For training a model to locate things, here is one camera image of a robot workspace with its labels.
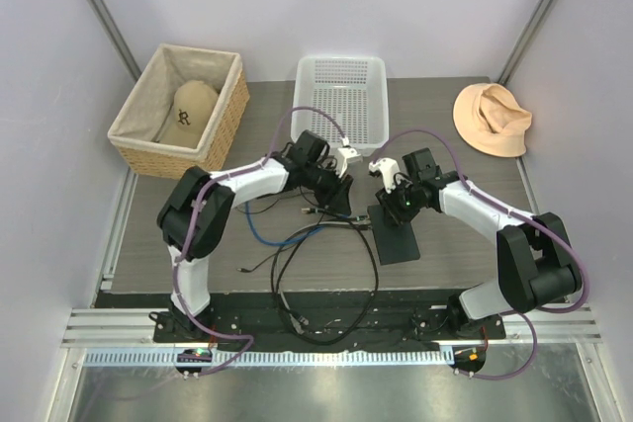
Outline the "black network switch box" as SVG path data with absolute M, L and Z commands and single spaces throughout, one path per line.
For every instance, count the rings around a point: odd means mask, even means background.
M 410 223 L 391 226 L 381 206 L 367 208 L 379 261 L 382 266 L 416 261 L 420 258 L 417 240 Z

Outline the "white plastic mesh basket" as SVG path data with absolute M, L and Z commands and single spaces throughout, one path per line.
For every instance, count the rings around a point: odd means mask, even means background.
M 291 139 L 308 129 L 369 156 L 390 136 L 387 70 L 377 56 L 307 55 L 298 62 L 291 118 Z

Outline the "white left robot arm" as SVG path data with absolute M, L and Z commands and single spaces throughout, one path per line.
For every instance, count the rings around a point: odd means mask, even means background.
M 328 142 L 305 130 L 280 151 L 226 171 L 189 168 L 157 217 L 172 266 L 169 310 L 158 313 L 156 328 L 191 342 L 203 340 L 211 328 L 208 289 L 210 255 L 220 244 L 231 211 L 253 200 L 305 188 L 317 206 L 351 214 L 351 163 L 362 155 L 344 137 L 330 150 Z

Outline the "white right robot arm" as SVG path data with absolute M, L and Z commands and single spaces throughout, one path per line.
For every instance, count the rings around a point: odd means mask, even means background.
M 582 288 L 580 266 L 557 215 L 509 207 L 458 172 L 443 172 L 428 148 L 401 162 L 374 159 L 369 172 L 383 182 L 376 199 L 387 226 L 405 227 L 430 209 L 462 221 L 495 246 L 495 277 L 448 300 L 446 323 L 455 336 L 470 337 L 489 317 L 526 313 Z

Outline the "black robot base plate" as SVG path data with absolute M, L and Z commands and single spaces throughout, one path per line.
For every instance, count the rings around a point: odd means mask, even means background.
M 264 351 L 282 344 L 298 351 L 311 346 L 325 350 L 329 340 L 346 331 L 350 335 L 344 346 L 385 342 L 389 336 L 417 341 L 505 338 L 499 316 L 475 323 L 451 316 L 448 290 L 381 290 L 373 297 L 361 291 L 289 292 L 284 297 L 288 310 L 270 292 L 212 293 L 211 307 L 199 321 L 226 334 L 252 334 Z

